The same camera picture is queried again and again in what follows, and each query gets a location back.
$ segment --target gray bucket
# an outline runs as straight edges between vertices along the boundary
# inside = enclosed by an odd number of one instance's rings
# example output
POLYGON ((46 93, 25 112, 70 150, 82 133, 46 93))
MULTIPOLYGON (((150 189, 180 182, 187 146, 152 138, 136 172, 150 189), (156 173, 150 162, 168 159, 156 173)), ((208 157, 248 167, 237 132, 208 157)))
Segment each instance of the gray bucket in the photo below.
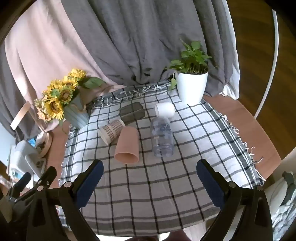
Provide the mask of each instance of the gray bucket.
POLYGON ((88 124, 89 115, 82 104, 80 94, 64 107, 64 118, 78 129, 81 129, 88 124))

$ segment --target white plastic container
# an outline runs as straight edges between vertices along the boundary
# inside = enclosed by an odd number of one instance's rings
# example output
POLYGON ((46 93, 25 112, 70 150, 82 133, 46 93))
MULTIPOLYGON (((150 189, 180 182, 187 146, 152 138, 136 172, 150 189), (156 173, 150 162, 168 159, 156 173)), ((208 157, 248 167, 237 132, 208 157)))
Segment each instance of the white plastic container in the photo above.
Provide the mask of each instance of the white plastic container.
POLYGON ((183 103, 194 106, 201 101, 207 84, 207 74, 178 74, 177 89, 183 103))

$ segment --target checkered tablecloth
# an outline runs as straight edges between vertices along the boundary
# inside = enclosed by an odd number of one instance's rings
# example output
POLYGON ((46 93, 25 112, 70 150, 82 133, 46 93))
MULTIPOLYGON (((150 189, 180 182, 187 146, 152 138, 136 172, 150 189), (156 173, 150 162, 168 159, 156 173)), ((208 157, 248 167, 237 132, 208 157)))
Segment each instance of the checkered tablecloth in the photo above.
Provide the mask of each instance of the checkered tablecloth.
MULTIPOLYGON (((66 146, 60 184, 73 181, 94 159, 104 164, 104 175, 81 213, 93 231, 108 236, 144 236, 171 232, 207 220, 219 212, 196 174, 196 163, 206 159, 227 181, 252 188, 260 179, 233 127, 206 101, 189 107, 168 84, 128 87, 96 101, 87 126, 72 130, 66 146), (119 108, 139 101, 145 118, 139 131, 140 161, 124 165, 114 159, 98 128, 119 118, 119 108), (150 141, 150 122, 156 102, 172 102, 174 155, 156 158, 150 141)), ((65 217, 60 211, 63 224, 65 217)))

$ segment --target white cable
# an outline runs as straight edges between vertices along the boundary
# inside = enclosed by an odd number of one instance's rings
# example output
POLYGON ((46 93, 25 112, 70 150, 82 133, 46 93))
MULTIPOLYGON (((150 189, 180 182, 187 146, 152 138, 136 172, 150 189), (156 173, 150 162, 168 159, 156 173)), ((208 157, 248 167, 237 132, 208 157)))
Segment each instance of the white cable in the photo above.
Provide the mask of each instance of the white cable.
POLYGON ((266 100, 266 97, 268 95, 271 83, 272 83, 272 79, 274 78, 274 71, 276 69, 276 62, 277 62, 277 57, 278 57, 278 53, 279 53, 279 25, 278 25, 278 21, 277 21, 277 17, 276 17, 276 12, 274 10, 272 10, 272 15, 274 17, 274 61, 272 63, 272 68, 271 68, 271 72, 270 72, 270 76, 269 76, 269 80, 268 80, 268 84, 265 90, 265 93, 263 95, 263 98, 261 100, 261 103, 254 115, 254 118, 256 119, 262 109, 262 106, 266 100))

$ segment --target screw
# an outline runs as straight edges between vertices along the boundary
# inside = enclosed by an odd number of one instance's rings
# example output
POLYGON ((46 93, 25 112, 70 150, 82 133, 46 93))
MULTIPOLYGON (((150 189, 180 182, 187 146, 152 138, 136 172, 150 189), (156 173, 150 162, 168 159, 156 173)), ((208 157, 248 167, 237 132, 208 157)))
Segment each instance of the screw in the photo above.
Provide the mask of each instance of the screw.
POLYGON ((263 191, 263 187, 257 186, 257 190, 261 192, 261 191, 263 191))
POLYGON ((68 188, 68 187, 70 187, 72 185, 72 182, 65 182, 64 183, 64 187, 65 188, 68 188))
POLYGON ((37 191, 42 191, 42 190, 43 190, 43 186, 37 187, 37 191))
POLYGON ((228 185, 231 187, 231 188, 235 188, 237 185, 235 182, 229 182, 228 185))

